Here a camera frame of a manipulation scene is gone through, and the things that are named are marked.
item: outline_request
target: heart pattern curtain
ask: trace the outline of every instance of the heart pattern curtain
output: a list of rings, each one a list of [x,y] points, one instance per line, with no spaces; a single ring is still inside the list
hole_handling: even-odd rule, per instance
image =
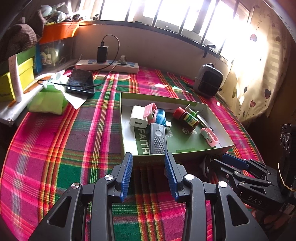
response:
[[[240,47],[218,96],[248,126],[258,116],[269,115],[289,63],[292,37],[261,0],[254,1]]]

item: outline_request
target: gray portable speaker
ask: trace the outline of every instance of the gray portable speaker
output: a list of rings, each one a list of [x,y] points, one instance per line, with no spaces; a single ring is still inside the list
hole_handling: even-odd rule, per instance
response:
[[[223,81],[223,74],[213,64],[204,64],[195,77],[193,90],[205,97],[213,97]]]

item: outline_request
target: plaid tablecloth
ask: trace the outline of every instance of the plaid tablecloth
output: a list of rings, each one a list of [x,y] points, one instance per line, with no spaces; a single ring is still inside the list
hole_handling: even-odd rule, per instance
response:
[[[101,83],[100,73],[95,83]],[[138,74],[113,73],[94,98],[62,116],[28,113],[9,147],[0,179],[0,212],[19,241],[29,236],[74,182],[94,183],[121,163],[120,92],[161,95],[206,103],[232,138],[229,151],[261,161],[250,136],[231,111],[217,99],[197,96],[185,83],[192,80],[141,68]],[[188,164],[190,173],[198,169]],[[208,208],[207,239],[212,239]],[[135,168],[128,197],[113,205],[116,240],[181,240],[185,205],[169,191],[163,166]],[[86,229],[89,231],[88,214]]]

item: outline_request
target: yellow box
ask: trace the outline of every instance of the yellow box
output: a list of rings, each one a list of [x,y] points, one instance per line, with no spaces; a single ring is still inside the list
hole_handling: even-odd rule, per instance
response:
[[[33,80],[33,58],[26,60],[18,66],[20,82],[24,90]],[[10,73],[0,76],[0,102],[12,101],[15,98],[11,85]]]

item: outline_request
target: tube of cream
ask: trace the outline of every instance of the tube of cream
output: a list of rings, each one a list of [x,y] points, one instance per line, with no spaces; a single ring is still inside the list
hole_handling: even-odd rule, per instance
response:
[[[16,99],[16,102],[19,103],[22,101],[24,92],[22,89],[22,84],[20,82],[20,74],[18,71],[16,54],[8,58],[8,67],[10,72],[12,89],[15,94],[15,99]]]

